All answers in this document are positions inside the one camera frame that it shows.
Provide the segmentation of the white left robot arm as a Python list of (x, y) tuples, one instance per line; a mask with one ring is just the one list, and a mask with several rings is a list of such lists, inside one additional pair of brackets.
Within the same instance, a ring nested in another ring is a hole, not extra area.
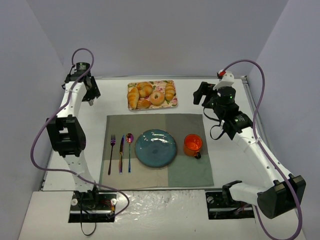
[(87, 62), (78, 62), (71, 67), (74, 73), (70, 72), (64, 81), (61, 110), (46, 129), (52, 149), (72, 172), (77, 201), (93, 204), (98, 200), (98, 189), (87, 165), (84, 154), (87, 139), (78, 120), (81, 104), (87, 102), (92, 106), (94, 99), (101, 95), (90, 67)]

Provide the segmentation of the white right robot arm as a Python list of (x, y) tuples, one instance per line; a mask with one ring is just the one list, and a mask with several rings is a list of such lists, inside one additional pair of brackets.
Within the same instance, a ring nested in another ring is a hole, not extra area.
[(273, 154), (254, 132), (251, 119), (239, 110), (235, 96), (232, 86), (217, 88), (203, 81), (193, 93), (193, 103), (198, 105), (204, 98), (203, 108), (213, 110), (222, 132), (242, 149), (263, 180), (262, 186), (241, 180), (224, 184), (222, 194), (226, 204), (245, 202), (257, 206), (268, 219), (274, 219), (296, 208), (295, 200), (302, 202), (306, 181), (301, 175), (294, 176), (276, 159), (270, 161)]

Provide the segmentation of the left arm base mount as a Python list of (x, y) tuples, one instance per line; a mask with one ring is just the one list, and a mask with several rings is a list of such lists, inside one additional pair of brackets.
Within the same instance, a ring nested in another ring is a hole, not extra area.
[(117, 195), (114, 192), (98, 192), (95, 199), (88, 199), (73, 193), (70, 209), (69, 223), (113, 223), (115, 221), (115, 210), (117, 205)]

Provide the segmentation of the long croissant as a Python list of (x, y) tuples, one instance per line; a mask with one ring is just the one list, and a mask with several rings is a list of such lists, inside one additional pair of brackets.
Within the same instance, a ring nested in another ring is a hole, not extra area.
[(131, 109), (135, 110), (140, 99), (140, 93), (137, 87), (133, 87), (127, 94), (128, 104)]

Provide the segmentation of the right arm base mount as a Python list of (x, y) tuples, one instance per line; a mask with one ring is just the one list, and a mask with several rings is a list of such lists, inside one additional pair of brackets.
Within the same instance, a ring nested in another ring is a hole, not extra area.
[(227, 202), (221, 187), (205, 187), (204, 193), (209, 220), (243, 220), (255, 218), (251, 204), (233, 200)]

